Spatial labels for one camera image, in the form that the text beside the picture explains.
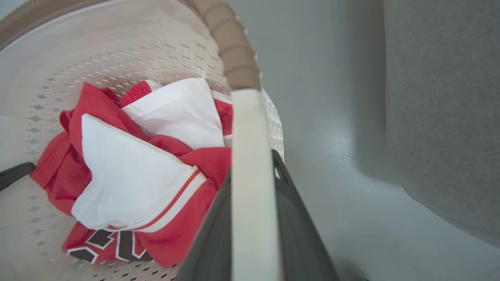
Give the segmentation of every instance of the white stripe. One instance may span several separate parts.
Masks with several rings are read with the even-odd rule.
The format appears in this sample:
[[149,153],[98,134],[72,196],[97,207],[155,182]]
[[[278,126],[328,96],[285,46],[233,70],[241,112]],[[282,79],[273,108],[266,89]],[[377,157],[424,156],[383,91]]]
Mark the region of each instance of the white stripe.
[[137,232],[153,233],[164,228],[170,221],[172,221],[175,216],[181,211],[181,209],[186,205],[189,199],[195,194],[195,192],[200,188],[200,186],[207,181],[207,178],[200,172],[194,177],[191,183],[186,187],[184,192],[179,196],[177,201],[173,206],[163,215],[157,222],[153,225],[146,227],[144,229],[136,230]]

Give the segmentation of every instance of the red clothing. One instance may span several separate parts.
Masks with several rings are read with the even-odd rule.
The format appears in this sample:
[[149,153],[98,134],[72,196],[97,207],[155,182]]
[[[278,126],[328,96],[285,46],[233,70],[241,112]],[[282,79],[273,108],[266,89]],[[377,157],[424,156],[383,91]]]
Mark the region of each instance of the red clothing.
[[[181,141],[155,135],[148,138],[119,106],[111,90],[83,85],[76,107],[63,111],[60,122],[64,131],[43,152],[36,169],[30,174],[46,192],[49,201],[71,216],[75,200],[92,179],[82,152],[82,115],[90,114],[141,140],[165,150],[182,162],[197,166],[207,180],[191,196],[181,211],[156,232],[92,230],[77,223],[62,249],[70,255],[93,264],[103,261],[147,261],[154,259],[163,267],[182,262],[212,200],[231,166],[229,147],[199,148],[192,151]],[[216,100],[222,127],[230,132],[232,107]]]

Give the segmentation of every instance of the clothing pile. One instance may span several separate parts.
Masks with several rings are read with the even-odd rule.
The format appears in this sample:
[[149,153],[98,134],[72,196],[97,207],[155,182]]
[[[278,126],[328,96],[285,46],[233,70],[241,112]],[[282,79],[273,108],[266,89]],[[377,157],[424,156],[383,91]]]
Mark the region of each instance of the clothing pile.
[[30,175],[77,223],[63,251],[92,264],[180,263],[231,166],[230,98],[203,78],[123,98],[83,85]]

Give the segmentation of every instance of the red stripe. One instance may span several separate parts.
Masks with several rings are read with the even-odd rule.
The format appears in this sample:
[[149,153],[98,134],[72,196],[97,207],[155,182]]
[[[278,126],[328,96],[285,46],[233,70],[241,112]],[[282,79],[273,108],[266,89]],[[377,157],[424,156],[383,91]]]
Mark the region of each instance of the red stripe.
[[157,221],[159,221],[169,210],[170,208],[172,208],[172,206],[177,202],[177,199],[179,199],[179,197],[181,196],[181,194],[184,192],[184,190],[188,187],[188,185],[191,184],[191,182],[195,179],[195,177],[200,173],[201,171],[200,170],[196,170],[192,175],[191,177],[189,177],[189,179],[184,183],[184,185],[182,186],[182,188],[179,190],[179,192],[177,192],[177,194],[175,195],[175,197],[173,198],[172,202],[170,202],[170,204],[168,204],[168,206],[161,212],[161,214],[159,214],[156,218],[154,218],[152,221],[150,221],[148,224],[146,225],[143,225],[143,226],[140,226],[138,228],[135,228],[133,230],[137,231],[137,230],[142,230],[142,229],[145,229],[145,228],[148,228],[150,226],[152,226],[153,224],[155,224]]

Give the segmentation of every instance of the white towel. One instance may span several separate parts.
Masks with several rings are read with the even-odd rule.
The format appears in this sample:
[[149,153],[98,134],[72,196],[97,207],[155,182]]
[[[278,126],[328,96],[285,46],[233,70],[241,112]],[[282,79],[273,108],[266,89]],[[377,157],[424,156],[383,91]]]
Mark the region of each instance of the white towel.
[[173,137],[193,150],[224,147],[212,94],[205,79],[187,78],[163,86],[122,110],[149,137]]

